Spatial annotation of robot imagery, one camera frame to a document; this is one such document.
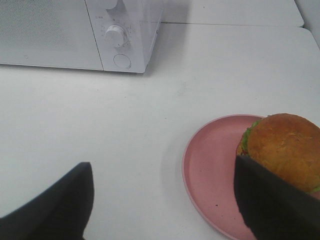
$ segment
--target microwave control knob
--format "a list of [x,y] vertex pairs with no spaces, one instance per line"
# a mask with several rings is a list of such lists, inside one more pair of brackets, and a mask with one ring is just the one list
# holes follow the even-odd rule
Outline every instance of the microwave control knob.
[[128,42],[128,36],[121,26],[111,25],[105,32],[105,40],[114,48],[119,48]]

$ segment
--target microwave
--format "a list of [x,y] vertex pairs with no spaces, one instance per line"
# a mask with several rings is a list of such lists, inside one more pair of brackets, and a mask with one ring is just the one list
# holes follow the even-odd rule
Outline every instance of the microwave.
[[163,0],[0,0],[0,64],[144,73]]

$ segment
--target hamburger bun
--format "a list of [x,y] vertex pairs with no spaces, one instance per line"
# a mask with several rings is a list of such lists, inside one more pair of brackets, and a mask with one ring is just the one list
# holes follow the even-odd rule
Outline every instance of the hamburger bun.
[[[236,152],[243,154],[241,144]],[[263,118],[250,131],[247,152],[304,192],[320,186],[320,128],[301,116],[279,113]]]

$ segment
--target sesame-free bun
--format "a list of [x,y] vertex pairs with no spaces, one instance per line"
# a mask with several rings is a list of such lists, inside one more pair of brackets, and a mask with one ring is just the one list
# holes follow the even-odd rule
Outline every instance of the sesame-free bun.
[[288,113],[270,115],[248,137],[250,157],[296,188],[320,186],[320,128]]

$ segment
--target pink plate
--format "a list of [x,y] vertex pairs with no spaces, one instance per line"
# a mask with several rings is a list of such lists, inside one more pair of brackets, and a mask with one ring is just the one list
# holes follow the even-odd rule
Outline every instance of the pink plate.
[[184,154],[182,175],[192,203],[213,227],[234,240],[255,240],[234,195],[236,148],[246,128],[260,119],[230,115],[202,127]]

